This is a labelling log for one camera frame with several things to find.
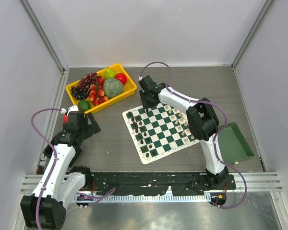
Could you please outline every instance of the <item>green lime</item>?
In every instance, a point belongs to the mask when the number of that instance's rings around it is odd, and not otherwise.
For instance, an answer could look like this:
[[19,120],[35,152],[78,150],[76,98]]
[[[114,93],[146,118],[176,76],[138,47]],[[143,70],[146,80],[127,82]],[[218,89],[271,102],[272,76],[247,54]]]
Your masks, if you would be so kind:
[[78,108],[80,111],[85,112],[91,108],[91,105],[86,100],[81,100],[78,103]]

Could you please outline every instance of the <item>floor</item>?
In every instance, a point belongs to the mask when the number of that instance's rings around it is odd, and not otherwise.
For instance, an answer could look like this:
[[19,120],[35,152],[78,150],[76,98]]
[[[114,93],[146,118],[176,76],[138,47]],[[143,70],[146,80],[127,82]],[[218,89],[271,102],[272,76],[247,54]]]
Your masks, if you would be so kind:
[[[68,84],[96,72],[101,68],[71,69]],[[137,83],[141,68],[125,68]],[[162,67],[148,68],[144,75],[150,75],[157,83],[166,82],[168,70]],[[194,98],[206,97],[219,104],[226,111],[229,122],[236,122],[248,141],[255,157],[240,162],[237,166],[242,172],[262,171],[256,146],[246,113],[243,108],[237,81],[231,67],[174,67],[170,86]],[[64,93],[61,107],[68,108],[72,103]],[[130,171],[130,172],[202,172],[205,158],[200,144],[173,153],[170,156],[143,165],[136,152],[131,136],[122,118],[122,112],[141,105],[138,91],[131,97],[94,114],[101,132],[83,142],[82,154],[74,165],[86,165],[91,171]],[[224,123],[222,114],[216,110],[220,124]],[[59,116],[54,133],[62,130],[63,120]]]
[[[226,206],[241,200],[228,193]],[[98,204],[67,209],[62,230],[281,230],[269,192],[248,193],[235,209],[221,210],[207,202]]]

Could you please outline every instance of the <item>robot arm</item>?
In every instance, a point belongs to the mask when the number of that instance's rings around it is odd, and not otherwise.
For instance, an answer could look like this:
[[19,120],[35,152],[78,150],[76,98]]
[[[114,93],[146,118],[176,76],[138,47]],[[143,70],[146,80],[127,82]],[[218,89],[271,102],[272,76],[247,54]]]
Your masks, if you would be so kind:
[[50,157],[50,161],[41,181],[31,195],[23,196],[21,200],[20,206],[27,227],[37,227],[36,203],[47,177],[50,176],[39,206],[39,221],[43,229],[61,229],[65,221],[66,209],[74,199],[75,194],[84,186],[92,184],[93,179],[89,168],[72,168],[65,182],[64,175],[67,168],[81,153],[80,145],[83,140],[98,133],[100,128],[92,114],[85,115],[78,110],[76,105],[70,107],[64,115],[63,126],[64,130],[59,132],[51,141],[57,152],[56,165],[51,175],[50,170],[54,163],[54,154],[48,146],[44,153]]
[[[164,83],[157,85],[150,76],[141,79],[139,84],[143,89],[140,91],[140,97],[144,108],[151,108],[157,106],[159,103],[164,103],[177,108],[187,115],[190,132],[200,141],[203,148],[209,183],[212,187],[215,187],[223,182],[228,175],[228,169],[221,164],[215,156],[213,138],[218,131],[217,126],[219,125],[219,120],[212,106],[204,103],[192,102],[198,101],[198,99],[185,96],[171,87],[168,87],[172,92],[175,92],[175,94],[188,100],[182,99],[167,90]],[[220,153],[217,139],[216,148],[217,152]]]

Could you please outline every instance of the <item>gray wooden tabletop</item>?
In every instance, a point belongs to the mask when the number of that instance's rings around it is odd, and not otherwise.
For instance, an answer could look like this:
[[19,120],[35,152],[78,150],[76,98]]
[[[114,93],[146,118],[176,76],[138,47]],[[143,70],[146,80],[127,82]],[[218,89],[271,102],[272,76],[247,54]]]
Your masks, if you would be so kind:
[[[68,84],[96,72],[102,68],[73,68],[70,70]],[[134,82],[142,68],[125,68]],[[150,75],[156,83],[166,82],[167,68],[148,68],[144,76]],[[250,126],[243,108],[237,81],[230,67],[174,67],[170,86],[175,90],[201,99],[208,98],[219,104],[227,113],[229,122],[236,122],[248,141],[255,156],[248,161],[240,162],[237,166],[242,172],[262,171]],[[75,166],[86,165],[91,171],[130,171],[130,172],[201,172],[205,170],[205,158],[200,144],[190,146],[143,165],[136,151],[132,138],[122,117],[122,112],[141,105],[138,91],[96,114],[101,132],[85,140],[81,145],[82,153],[75,162]],[[72,103],[64,93],[61,107],[68,108]],[[223,115],[216,109],[220,124],[224,123]],[[59,115],[54,134],[63,127],[62,117]]]

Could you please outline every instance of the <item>dark grape bunch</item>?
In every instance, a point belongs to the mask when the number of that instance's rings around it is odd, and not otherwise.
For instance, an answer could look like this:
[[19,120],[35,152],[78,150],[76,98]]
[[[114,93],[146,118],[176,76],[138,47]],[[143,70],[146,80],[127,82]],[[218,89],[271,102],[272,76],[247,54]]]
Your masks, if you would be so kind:
[[96,81],[97,81],[97,73],[87,74],[85,78],[82,78],[79,81],[77,89],[79,89],[81,92],[89,93],[90,86],[96,83]]
[[74,86],[72,87],[71,93],[72,93],[72,96],[77,100],[83,100],[88,97],[87,93],[80,91],[78,88]]

